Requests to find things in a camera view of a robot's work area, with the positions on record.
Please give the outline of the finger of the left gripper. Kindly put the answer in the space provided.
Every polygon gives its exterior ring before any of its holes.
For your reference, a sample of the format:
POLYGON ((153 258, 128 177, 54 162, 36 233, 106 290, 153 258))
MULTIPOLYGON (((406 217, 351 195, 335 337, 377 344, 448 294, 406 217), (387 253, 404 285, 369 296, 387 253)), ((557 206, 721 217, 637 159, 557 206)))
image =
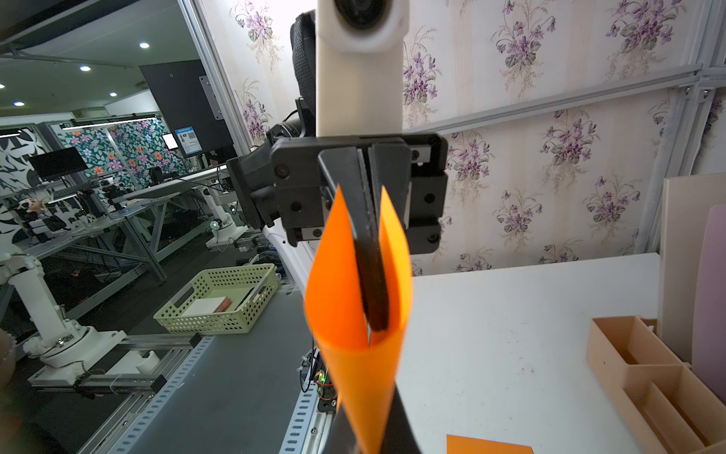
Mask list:
POLYGON ((406 204, 410 191, 411 149, 406 143, 376 143, 368 151, 372 176, 372 196, 376 215, 381 215, 383 189, 394 211, 406 226, 406 204))
POLYGON ((389 295, 379 242, 379 219, 363 153, 354 147, 326 149, 319 165, 330 188, 346 203, 366 320, 371 331, 389 327, 389 295))

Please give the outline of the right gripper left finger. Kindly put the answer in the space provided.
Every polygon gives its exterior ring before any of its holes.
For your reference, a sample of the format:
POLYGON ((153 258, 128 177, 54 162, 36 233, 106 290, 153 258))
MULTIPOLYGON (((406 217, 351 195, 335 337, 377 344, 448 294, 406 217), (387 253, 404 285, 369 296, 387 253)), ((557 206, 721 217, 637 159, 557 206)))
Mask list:
POLYGON ((357 437, 344 406, 340 405, 325 441, 322 454, 361 454, 357 437))

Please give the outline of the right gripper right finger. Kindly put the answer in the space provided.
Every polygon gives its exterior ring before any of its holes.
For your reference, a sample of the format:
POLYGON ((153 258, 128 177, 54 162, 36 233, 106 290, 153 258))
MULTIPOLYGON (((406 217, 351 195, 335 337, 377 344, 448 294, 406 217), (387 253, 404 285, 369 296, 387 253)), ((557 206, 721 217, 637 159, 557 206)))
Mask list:
POLYGON ((394 390, 382 442, 382 454, 421 454, 398 389, 394 390))

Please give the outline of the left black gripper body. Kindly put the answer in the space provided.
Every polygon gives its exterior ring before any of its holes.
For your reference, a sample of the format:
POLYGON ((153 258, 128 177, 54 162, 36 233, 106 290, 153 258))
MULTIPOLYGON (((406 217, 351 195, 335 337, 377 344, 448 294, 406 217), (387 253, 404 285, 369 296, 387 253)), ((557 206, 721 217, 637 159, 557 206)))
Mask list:
POLYGON ((301 137, 280 140, 272 149, 271 164, 283 227, 293 243, 312 237, 311 229, 325 224, 336 190, 329 187, 319 165, 326 149, 354 147, 363 153, 372 184, 368 151, 376 143, 406 143, 411 149, 411 175, 406 204, 406 240, 412 255, 438 250, 442 237, 448 176, 447 142, 438 134, 393 134, 339 137, 301 137))

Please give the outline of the orange square paper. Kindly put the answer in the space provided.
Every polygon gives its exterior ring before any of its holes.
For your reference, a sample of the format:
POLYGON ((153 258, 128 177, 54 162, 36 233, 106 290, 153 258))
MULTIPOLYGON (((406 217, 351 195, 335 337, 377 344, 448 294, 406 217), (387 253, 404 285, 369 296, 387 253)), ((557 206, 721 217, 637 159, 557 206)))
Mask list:
POLYGON ((447 454, 533 454, 530 446, 522 446, 471 437, 447 435, 447 454))
POLYGON ((306 286, 304 313, 338 390, 359 449, 380 452, 412 309, 410 250, 391 199, 379 223, 389 327, 368 331, 353 231, 344 196, 334 198, 306 286))

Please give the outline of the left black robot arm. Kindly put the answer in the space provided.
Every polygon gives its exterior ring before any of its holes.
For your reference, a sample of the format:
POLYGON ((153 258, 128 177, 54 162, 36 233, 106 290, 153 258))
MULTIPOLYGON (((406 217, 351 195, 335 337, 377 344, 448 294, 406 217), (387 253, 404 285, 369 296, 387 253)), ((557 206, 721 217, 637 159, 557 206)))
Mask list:
POLYGON ((402 130, 405 1, 321 1, 291 28, 300 132, 271 132, 227 164, 246 218, 292 281, 313 271, 351 291, 376 335, 408 317, 397 259, 436 251, 446 140, 402 130))

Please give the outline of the green perforated basket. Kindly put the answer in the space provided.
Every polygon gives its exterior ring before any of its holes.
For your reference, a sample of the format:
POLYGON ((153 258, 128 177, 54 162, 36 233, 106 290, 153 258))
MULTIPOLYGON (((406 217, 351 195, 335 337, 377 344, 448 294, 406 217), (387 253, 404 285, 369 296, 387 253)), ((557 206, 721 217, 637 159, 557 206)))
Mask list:
POLYGON ((153 319, 170 333, 246 334, 279 286, 272 264, 204 270, 159 308, 153 319))

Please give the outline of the peach desk organizer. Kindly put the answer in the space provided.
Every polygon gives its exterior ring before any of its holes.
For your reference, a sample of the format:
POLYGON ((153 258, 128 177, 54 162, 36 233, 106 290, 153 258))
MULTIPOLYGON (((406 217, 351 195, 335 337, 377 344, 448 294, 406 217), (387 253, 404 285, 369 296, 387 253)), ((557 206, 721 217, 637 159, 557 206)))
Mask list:
POLYGON ((586 361, 645 453, 723 453, 725 405, 640 316, 593 319, 586 361))

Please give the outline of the beige board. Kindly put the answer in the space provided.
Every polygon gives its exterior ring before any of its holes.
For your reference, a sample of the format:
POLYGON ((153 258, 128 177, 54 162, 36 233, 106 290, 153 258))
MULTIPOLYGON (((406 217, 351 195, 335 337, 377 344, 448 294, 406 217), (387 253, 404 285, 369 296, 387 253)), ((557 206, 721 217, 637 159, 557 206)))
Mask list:
POLYGON ((665 180, 657 335, 690 362, 701 250, 711 208, 725 204, 723 173, 665 180))

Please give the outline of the pink board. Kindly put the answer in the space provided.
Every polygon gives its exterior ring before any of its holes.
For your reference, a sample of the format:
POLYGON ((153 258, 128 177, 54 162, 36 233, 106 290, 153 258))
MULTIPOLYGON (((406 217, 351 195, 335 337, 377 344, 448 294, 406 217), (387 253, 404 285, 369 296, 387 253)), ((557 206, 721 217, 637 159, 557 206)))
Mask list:
POLYGON ((692 366, 725 400, 725 207, 713 206, 705 226, 694 306, 692 366))

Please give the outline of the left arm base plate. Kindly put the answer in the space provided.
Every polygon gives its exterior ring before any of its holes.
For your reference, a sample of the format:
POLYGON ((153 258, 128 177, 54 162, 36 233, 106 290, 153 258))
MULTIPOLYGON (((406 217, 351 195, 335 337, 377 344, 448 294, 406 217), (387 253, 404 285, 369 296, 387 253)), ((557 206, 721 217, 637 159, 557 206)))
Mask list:
POLYGON ((335 414, 338 410, 338 390, 323 354, 317 346, 302 356, 301 365, 297 369, 301 391, 314 392, 318 397, 317 408, 323 414, 335 414))

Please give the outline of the aluminium mounting rail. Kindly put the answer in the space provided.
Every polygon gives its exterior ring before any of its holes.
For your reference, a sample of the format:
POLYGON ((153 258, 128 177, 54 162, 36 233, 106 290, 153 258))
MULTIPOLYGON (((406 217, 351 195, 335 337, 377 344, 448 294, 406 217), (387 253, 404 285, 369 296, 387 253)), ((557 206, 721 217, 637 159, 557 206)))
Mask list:
POLYGON ((56 357, 30 376, 38 392, 68 393, 87 400, 117 396, 119 405, 98 424, 80 453, 128 453, 133 435, 149 425, 163 399, 183 378, 210 342, 199 333, 132 335, 113 332, 112 349, 92 362, 56 357))

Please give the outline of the white robot on pedestal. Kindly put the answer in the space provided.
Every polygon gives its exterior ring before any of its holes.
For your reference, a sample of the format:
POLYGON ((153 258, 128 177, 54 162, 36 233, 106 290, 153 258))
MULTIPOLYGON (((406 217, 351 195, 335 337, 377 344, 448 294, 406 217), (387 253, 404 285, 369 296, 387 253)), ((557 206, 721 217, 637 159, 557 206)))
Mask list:
POLYGON ((67 318, 56 302, 41 261, 25 253, 1 253, 1 282, 19 294, 38 336, 24 343, 29 357, 53 369, 79 365, 87 369, 119 345, 124 331, 98 331, 67 318))

